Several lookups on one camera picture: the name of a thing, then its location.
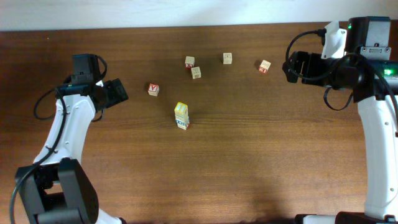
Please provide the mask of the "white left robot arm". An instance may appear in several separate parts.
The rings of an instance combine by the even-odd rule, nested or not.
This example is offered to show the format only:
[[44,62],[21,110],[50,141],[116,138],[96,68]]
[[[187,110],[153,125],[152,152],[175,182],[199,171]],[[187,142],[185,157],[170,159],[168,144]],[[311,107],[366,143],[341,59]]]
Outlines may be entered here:
[[86,134],[97,113],[126,101],[120,80],[103,81],[108,66],[95,54],[74,55],[73,73],[51,90],[56,112],[47,140],[30,166],[19,167],[9,203],[20,197],[30,223],[124,223],[99,206],[98,195],[81,166]]

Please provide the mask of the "red number 6 block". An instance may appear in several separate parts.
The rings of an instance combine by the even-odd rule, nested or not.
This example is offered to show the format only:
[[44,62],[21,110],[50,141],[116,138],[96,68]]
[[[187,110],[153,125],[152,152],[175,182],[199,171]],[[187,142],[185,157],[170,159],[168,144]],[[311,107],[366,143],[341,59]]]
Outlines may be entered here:
[[181,129],[184,129],[184,130],[187,130],[189,126],[177,124],[177,127],[178,127],[178,128],[181,128]]

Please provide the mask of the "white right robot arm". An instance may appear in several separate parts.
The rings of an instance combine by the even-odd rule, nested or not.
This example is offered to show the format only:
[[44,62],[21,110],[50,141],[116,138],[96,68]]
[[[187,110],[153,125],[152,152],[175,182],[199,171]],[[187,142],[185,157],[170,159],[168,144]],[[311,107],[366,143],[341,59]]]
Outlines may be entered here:
[[366,142],[368,189],[363,212],[298,214],[293,223],[397,223],[397,62],[390,59],[391,19],[353,17],[343,29],[337,21],[312,33],[321,37],[321,54],[287,50],[282,69],[287,81],[349,89],[358,106]]

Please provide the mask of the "yellow wooden block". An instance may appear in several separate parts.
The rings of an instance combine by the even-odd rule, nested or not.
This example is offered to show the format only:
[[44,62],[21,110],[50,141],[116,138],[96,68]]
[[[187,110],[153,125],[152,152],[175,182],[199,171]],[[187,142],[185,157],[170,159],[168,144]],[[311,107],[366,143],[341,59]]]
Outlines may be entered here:
[[185,103],[178,102],[174,109],[176,116],[187,116],[188,115],[188,106]]

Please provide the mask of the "blue edged X block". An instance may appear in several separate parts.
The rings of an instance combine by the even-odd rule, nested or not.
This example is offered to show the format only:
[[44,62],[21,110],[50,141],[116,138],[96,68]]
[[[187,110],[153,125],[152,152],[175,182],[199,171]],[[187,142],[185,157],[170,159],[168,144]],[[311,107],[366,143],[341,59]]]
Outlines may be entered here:
[[183,127],[188,127],[189,126],[189,122],[185,122],[185,121],[182,121],[182,120],[179,120],[179,119],[176,119],[175,120],[176,121],[176,124],[177,124],[177,126],[183,126]]

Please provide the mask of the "green wooden block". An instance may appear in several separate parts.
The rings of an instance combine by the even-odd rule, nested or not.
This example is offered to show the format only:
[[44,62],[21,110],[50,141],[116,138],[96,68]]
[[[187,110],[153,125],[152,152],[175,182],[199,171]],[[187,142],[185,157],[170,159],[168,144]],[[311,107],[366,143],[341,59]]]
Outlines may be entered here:
[[189,116],[187,116],[187,115],[176,114],[175,115],[175,119],[180,120],[183,123],[188,123],[189,122]]

